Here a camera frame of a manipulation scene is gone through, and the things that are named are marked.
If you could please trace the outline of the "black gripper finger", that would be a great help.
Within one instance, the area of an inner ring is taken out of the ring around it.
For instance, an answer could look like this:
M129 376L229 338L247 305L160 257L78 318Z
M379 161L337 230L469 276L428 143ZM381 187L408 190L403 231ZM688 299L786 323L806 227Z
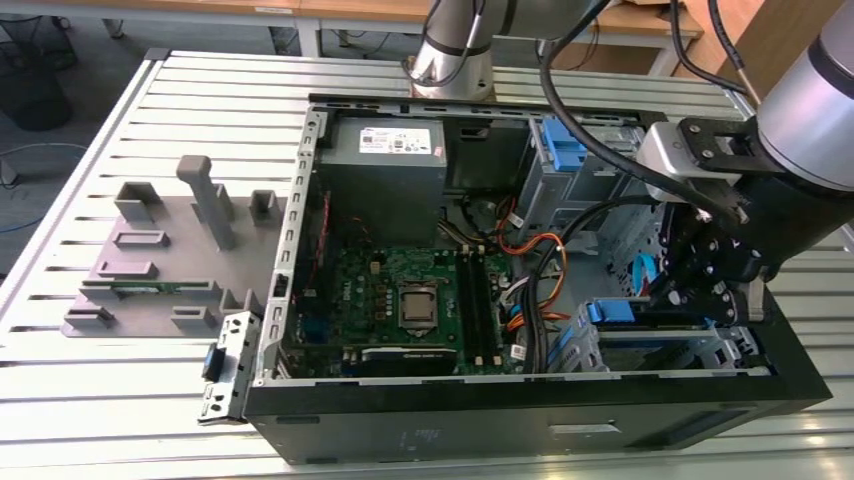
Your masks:
M667 272L650 286L650 314L664 326L710 326L706 300L710 283L699 276L678 278Z
M756 279L747 283L719 282L712 288L712 305L720 313L718 323L760 323L764 311L766 283Z

